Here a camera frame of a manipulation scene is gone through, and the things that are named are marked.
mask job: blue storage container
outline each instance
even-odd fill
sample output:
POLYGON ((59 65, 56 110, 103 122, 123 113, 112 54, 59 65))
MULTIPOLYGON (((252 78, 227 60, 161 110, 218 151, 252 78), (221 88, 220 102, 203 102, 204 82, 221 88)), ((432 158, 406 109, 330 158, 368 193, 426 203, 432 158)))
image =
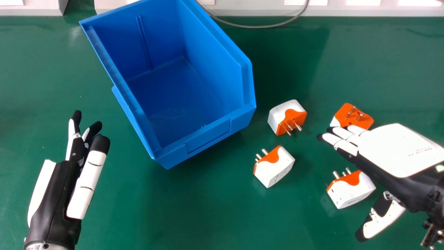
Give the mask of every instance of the blue storage container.
POLYGON ((143 0, 80 25, 140 140, 166 169, 248 126, 251 62, 195 0, 143 0))

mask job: robotic arm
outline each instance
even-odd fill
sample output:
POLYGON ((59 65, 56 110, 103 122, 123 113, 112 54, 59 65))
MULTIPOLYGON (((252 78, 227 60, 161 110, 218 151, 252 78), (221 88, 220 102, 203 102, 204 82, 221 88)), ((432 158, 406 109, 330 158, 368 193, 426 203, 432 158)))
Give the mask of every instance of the robotic arm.
POLYGON ((45 160, 40 171, 28 210, 25 250, 74 250, 79 240, 110 147, 110 140, 98 135, 99 121, 80 136, 81 119, 76 110, 69 120, 65 161, 45 160))
POLYGON ((371 131, 332 127, 318 135, 342 157, 387 189, 371 208, 356 238, 363 242, 407 210, 427 213, 421 245, 434 249, 444 239, 444 149, 400 124, 371 131))

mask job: orange and white plug adapter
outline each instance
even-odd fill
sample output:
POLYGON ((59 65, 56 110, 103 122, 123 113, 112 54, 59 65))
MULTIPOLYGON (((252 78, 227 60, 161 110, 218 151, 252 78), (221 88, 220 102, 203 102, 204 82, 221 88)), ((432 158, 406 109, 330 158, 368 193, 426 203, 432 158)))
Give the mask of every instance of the orange and white plug adapter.
POLYGON ((272 108, 268 115, 268 124, 276 135, 287 133, 293 129, 302 131, 307 112, 297 100, 290 100, 272 108))
POLYGON ((342 177, 334 171, 333 180, 327 187, 327 194, 332 199, 334 205, 338 209, 342 209, 356 204, 367 198, 376 187, 370 177, 360 170, 351 172, 349 168, 342 172, 342 177))
POLYGON ((266 187, 269 188, 280 181, 293 168, 295 159, 281 145, 270 153, 262 149, 264 156, 256 154, 253 175, 266 187))
POLYGON ((362 112, 356 106, 345 103, 333 117, 330 127, 347 127, 356 125, 363 129, 369 129, 374 120, 368 114, 362 112))

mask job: gray cable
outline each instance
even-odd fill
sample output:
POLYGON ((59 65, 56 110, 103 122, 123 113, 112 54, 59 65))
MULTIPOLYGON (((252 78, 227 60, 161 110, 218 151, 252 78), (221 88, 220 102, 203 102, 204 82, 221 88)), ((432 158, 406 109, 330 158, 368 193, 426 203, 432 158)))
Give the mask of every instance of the gray cable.
POLYGON ((287 21, 283 21, 283 22, 278 23, 278 24, 258 25, 258 26, 242 25, 242 24, 234 24, 234 23, 231 23, 231 22, 228 22, 228 21, 222 20, 222 19, 218 18, 217 16, 215 16, 213 13, 211 13, 207 8, 205 8, 204 6, 202 6, 202 4, 200 4, 198 0, 196 0, 196 2, 197 2, 197 3, 200 5, 200 7, 202 7, 202 8, 205 10, 205 12, 206 12, 209 16, 211 16, 213 19, 215 19, 215 20, 217 20, 217 21, 219 21, 219 22, 221 22, 221 23, 228 24, 228 25, 230 25, 230 26, 235 26, 235 27, 239 27, 239 28, 275 28, 275 27, 279 27, 279 26, 283 26, 283 25, 285 25, 285 24, 291 23, 291 22, 293 22, 294 20, 296 20, 298 17, 300 17, 302 14, 304 14, 305 10, 306 10, 307 7, 308 7, 308 4, 309 4, 310 0, 305 0, 304 8, 303 8, 302 10, 300 10, 299 13, 298 13, 297 15, 295 15, 294 17, 288 19, 287 21))

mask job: white adapter body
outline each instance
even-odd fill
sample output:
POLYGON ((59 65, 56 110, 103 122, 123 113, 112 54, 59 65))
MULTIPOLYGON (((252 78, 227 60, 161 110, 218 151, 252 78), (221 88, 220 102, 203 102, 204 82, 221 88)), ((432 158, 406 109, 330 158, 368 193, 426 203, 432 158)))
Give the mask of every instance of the white adapter body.
POLYGON ((265 156, 256 154, 253 175, 266 187, 270 188, 290 172, 295 162, 284 147, 277 146, 270 153, 262 150, 265 156))
POLYGON ((302 130, 307 112, 297 100, 290 100, 272 108, 268 115, 268 125, 276 135, 288 133, 293 129, 302 130))
POLYGON ((375 185, 368 175, 360 170, 353 173, 347 168, 347 173, 342 172, 339 177, 335 171, 333 180, 327 187, 327 194, 338 209, 343 209, 367 198, 376 190, 375 185))

